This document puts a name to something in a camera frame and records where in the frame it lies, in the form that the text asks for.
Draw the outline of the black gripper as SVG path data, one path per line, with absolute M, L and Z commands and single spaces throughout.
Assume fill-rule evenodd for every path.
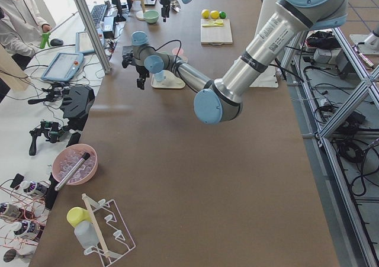
M 169 17 L 169 12 L 171 8 L 170 3 L 171 3 L 171 0 L 160 0 L 160 4 L 162 5 L 161 7 L 162 17 Z
M 122 58 L 121 65 L 123 68 L 127 68 L 128 66 L 134 66 L 136 68 L 136 71 L 139 74 L 139 78 L 137 78 L 137 87 L 144 90 L 146 78 L 150 77 L 149 71 L 144 66 L 141 66 L 136 62 L 132 51 L 123 54 Z

